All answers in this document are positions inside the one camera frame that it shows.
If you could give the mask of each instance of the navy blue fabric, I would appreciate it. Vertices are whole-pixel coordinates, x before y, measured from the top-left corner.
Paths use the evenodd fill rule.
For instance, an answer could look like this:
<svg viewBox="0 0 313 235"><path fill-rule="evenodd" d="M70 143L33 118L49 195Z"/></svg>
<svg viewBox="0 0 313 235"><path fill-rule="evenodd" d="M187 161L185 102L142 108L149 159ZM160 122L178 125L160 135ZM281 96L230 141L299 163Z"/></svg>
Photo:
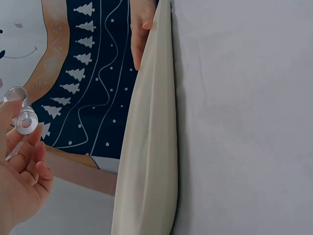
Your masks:
<svg viewBox="0 0 313 235"><path fill-rule="evenodd" d="M128 0L94 0L91 16L74 10L85 4L90 0L67 0L68 56L53 88L32 106L39 122L50 123L46 144L69 153L119 159L137 76L130 46L130 6ZM91 21L95 28L79 27ZM91 36L91 48L79 43ZM89 53L88 65L74 57ZM85 69L81 81L69 74L77 69ZM74 94L61 87L78 83ZM70 103L52 98L70 98ZM61 110L54 117L47 106Z"/></svg>

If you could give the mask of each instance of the transparent suction cup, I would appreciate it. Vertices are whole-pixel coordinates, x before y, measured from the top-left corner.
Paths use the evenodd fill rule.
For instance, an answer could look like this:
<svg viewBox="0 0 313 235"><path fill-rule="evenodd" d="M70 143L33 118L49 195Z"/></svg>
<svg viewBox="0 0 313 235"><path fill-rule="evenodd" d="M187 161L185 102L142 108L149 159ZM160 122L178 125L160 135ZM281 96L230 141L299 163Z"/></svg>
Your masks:
<svg viewBox="0 0 313 235"><path fill-rule="evenodd" d="M22 135L29 135L38 126L38 117L27 100L27 91L23 87L12 87L4 95L4 102L22 100L20 114L13 119L15 128Z"/></svg>

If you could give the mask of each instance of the hand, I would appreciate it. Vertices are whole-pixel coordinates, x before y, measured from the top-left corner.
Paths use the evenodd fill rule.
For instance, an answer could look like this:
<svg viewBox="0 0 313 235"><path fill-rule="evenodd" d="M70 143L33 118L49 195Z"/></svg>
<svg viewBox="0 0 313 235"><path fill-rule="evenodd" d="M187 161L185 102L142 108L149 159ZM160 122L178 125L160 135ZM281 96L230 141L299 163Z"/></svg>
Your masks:
<svg viewBox="0 0 313 235"><path fill-rule="evenodd" d="M155 12L155 0L131 0L132 54L136 70L140 68Z"/></svg>
<svg viewBox="0 0 313 235"><path fill-rule="evenodd" d="M53 176L45 166L42 127L25 137L14 128L6 133L20 112L20 100L0 105L0 235L28 220L43 205L52 189ZM23 140L17 155L7 156Z"/></svg>

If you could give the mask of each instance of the beige curtain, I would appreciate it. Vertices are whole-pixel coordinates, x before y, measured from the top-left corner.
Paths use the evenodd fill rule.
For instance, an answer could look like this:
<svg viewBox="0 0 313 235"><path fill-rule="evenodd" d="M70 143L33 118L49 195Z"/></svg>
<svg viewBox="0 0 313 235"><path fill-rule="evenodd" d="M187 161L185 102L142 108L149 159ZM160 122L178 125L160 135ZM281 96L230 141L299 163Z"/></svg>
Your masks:
<svg viewBox="0 0 313 235"><path fill-rule="evenodd" d="M171 7L161 0L124 136L112 235L169 235L178 193Z"/></svg>

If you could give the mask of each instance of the cartoon smile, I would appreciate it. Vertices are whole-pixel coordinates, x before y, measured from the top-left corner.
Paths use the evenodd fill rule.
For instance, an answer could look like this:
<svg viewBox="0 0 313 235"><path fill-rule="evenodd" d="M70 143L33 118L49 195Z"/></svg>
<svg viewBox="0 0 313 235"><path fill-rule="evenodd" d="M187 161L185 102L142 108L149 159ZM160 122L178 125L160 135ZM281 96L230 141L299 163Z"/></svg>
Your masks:
<svg viewBox="0 0 313 235"><path fill-rule="evenodd" d="M21 59L21 58L25 58L27 56L30 56L31 54L33 54L35 51L37 51L37 47L34 48L34 50L27 54L27 55L23 55L23 56L18 56L18 57L13 57L13 56L5 56L5 50L0 52L0 59L2 58L7 58L7 59Z"/></svg>

